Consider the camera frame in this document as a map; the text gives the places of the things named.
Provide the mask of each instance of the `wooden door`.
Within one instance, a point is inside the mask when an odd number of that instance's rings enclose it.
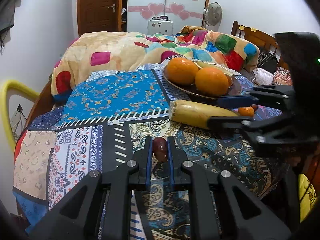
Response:
[[[79,36],[83,33],[118,29],[118,0],[77,0]]]

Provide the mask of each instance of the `wooden headboard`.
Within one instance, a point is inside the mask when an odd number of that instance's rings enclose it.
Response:
[[[237,21],[233,22],[231,35],[250,41],[259,48],[263,47],[267,51],[271,52],[274,56],[279,55],[280,53],[279,45],[274,37],[251,27],[239,25]],[[280,59],[278,60],[278,66],[289,70],[288,64],[283,61],[281,55]]]

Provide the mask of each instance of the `fruit plate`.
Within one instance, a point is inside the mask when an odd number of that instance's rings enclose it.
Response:
[[[180,89],[182,91],[184,91],[185,93],[189,94],[189,95],[193,95],[195,97],[198,98],[203,98],[203,99],[209,99],[209,100],[216,100],[218,97],[209,97],[209,96],[205,96],[199,93],[199,91],[196,88],[195,84],[192,84],[190,86],[181,86],[181,85],[176,85],[174,83],[172,83],[171,81],[169,81],[169,79],[166,76],[166,68],[167,66],[165,66],[163,68],[162,74],[164,79],[171,85],[173,85],[174,87],[176,87],[177,89]],[[229,87],[227,93],[225,94],[225,96],[237,96],[241,94],[241,85],[239,83],[238,80],[235,79],[235,76],[232,76],[232,82],[233,84]]]

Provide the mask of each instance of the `silver bolt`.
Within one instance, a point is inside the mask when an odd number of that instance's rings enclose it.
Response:
[[[193,165],[193,162],[192,161],[184,161],[183,162],[183,166],[187,167],[187,168],[190,168],[192,167]]]
[[[266,142],[266,138],[263,137],[263,136],[257,136],[257,137],[256,137],[256,140],[257,140],[258,142],[260,142],[260,143],[265,143],[265,142]]]
[[[224,178],[229,178],[231,176],[230,171],[221,171],[221,176]]]
[[[134,160],[130,160],[130,161],[127,161],[127,165],[128,165],[129,167],[134,167],[135,165],[137,165],[137,162],[134,161]]]
[[[99,175],[99,171],[98,171],[98,170],[93,170],[93,171],[90,171],[90,172],[89,172],[89,176],[90,176],[90,177],[95,178],[95,177],[97,177],[98,175]]]
[[[243,125],[250,125],[251,122],[248,121],[248,120],[243,120],[243,121],[241,122],[241,124],[243,124]]]

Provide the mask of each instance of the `patterned bed sheet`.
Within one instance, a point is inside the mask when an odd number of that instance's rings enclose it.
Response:
[[[26,232],[89,171],[110,171],[130,160],[146,136],[174,136],[189,160],[212,172],[229,170],[260,198],[276,185],[287,165],[255,157],[241,136],[224,138],[168,119],[169,101],[189,98],[162,77],[165,64],[92,73],[65,107],[24,131],[15,150],[13,193],[30,223]],[[244,76],[235,78],[243,92],[252,89]],[[254,118],[280,113],[259,106]],[[131,239],[190,239],[188,192],[169,190],[166,169],[153,158],[151,190],[132,192]]]

